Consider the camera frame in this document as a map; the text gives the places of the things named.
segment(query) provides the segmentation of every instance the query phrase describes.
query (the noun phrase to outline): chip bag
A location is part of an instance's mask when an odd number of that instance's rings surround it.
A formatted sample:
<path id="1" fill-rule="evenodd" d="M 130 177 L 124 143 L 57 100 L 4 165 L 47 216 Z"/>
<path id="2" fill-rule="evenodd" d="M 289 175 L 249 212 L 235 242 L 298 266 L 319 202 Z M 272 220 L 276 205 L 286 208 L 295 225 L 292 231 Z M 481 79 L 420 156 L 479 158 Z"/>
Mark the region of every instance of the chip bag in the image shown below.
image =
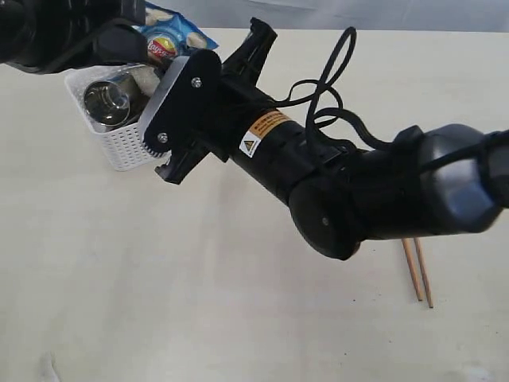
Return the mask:
<path id="1" fill-rule="evenodd" d="M 146 25 L 138 28 L 148 41 L 150 59 L 168 68 L 178 56 L 196 49 L 216 49 L 218 45 L 178 12 L 146 3 Z"/>

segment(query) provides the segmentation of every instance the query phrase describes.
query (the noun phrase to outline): white wall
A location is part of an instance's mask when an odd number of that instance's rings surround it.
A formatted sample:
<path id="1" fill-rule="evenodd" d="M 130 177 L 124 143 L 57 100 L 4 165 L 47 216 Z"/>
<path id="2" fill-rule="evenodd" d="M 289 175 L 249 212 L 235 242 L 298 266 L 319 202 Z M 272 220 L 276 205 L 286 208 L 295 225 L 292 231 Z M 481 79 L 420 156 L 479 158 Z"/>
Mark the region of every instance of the white wall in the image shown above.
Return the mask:
<path id="1" fill-rule="evenodd" d="M 509 31 L 507 0 L 153 0 L 200 26 Z"/>

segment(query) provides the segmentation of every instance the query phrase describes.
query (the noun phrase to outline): white plastic basket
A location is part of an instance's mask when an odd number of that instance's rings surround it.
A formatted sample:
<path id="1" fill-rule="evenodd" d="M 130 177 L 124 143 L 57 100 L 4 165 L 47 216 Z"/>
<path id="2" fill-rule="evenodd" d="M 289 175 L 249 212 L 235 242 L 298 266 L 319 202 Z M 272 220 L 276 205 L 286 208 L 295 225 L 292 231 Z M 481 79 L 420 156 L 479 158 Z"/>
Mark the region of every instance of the white plastic basket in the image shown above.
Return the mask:
<path id="1" fill-rule="evenodd" d="M 147 153 L 143 147 L 137 123 L 107 132 L 105 126 L 88 116 L 84 110 L 83 96 L 91 83 L 111 78 L 132 68 L 132 66 L 87 68 L 75 70 L 65 78 L 67 89 L 87 122 L 90 132 L 99 140 L 105 155 L 117 171 L 132 170 L 156 158 Z"/>

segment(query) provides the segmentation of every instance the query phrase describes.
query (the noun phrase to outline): chopstick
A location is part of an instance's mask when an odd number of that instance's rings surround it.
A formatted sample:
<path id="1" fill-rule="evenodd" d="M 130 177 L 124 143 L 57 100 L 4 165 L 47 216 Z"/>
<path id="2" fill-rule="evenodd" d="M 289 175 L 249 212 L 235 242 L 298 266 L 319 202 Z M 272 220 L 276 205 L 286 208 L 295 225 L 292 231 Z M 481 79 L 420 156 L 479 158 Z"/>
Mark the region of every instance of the chopstick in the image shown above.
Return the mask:
<path id="1" fill-rule="evenodd" d="M 422 294 L 421 284 L 417 277 L 417 267 L 414 262 L 414 257 L 412 256 L 412 250 L 410 249 L 410 240 L 403 239 L 403 248 L 405 249 L 406 261 L 408 262 L 408 268 L 410 269 L 410 277 L 412 278 L 412 283 L 414 284 L 415 293 L 417 294 L 417 299 L 422 301 L 424 296 Z"/>
<path id="2" fill-rule="evenodd" d="M 431 296 L 431 286 L 429 285 L 428 271 L 424 263 L 424 251 L 422 250 L 421 241 L 418 238 L 414 238 L 415 248 L 417 249 L 417 257 L 419 265 L 421 267 L 422 281 L 424 282 L 424 289 L 426 292 L 426 298 L 428 300 L 428 306 L 433 309 L 433 298 Z"/>

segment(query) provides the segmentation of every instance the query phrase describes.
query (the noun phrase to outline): orange label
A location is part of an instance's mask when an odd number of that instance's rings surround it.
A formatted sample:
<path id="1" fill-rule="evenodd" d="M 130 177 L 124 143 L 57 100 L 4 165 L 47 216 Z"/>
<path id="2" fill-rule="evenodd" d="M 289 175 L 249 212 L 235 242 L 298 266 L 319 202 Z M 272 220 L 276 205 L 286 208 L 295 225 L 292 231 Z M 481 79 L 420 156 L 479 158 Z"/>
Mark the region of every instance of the orange label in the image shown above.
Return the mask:
<path id="1" fill-rule="evenodd" d="M 249 131 L 258 138 L 264 139 L 275 127 L 288 121 L 291 119 L 280 111 L 271 111 L 253 123 Z"/>

